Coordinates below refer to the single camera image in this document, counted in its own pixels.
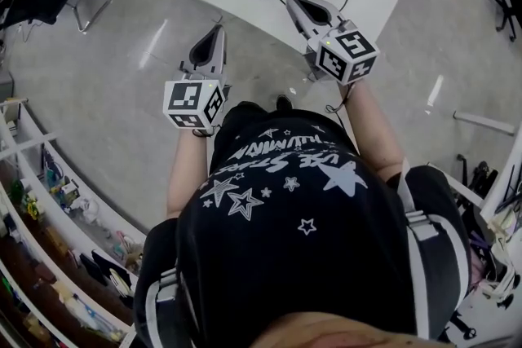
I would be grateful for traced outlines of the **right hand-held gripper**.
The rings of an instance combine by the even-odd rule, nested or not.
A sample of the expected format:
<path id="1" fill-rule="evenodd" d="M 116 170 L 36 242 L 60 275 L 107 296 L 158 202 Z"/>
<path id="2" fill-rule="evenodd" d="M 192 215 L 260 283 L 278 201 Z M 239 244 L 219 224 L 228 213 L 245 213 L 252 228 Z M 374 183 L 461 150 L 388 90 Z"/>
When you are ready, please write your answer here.
<path id="1" fill-rule="evenodd" d="M 380 50 L 351 20 L 343 20 L 336 6 L 325 0 L 285 0 L 285 6 L 298 33 L 309 39 L 317 70 L 341 86 L 369 75 Z M 318 32 L 326 25 L 332 27 Z"/>

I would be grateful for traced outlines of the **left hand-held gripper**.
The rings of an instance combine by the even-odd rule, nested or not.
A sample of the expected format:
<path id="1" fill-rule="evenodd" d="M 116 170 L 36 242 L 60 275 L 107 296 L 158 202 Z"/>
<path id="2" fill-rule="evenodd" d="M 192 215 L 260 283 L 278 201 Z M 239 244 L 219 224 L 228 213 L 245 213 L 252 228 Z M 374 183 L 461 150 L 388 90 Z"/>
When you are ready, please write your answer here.
<path id="1" fill-rule="evenodd" d="M 216 24 L 189 51 L 192 68 L 185 68 L 183 61 L 183 76 L 165 83 L 162 111 L 177 129 L 211 131 L 217 126 L 229 91 L 226 49 L 224 27 Z"/>

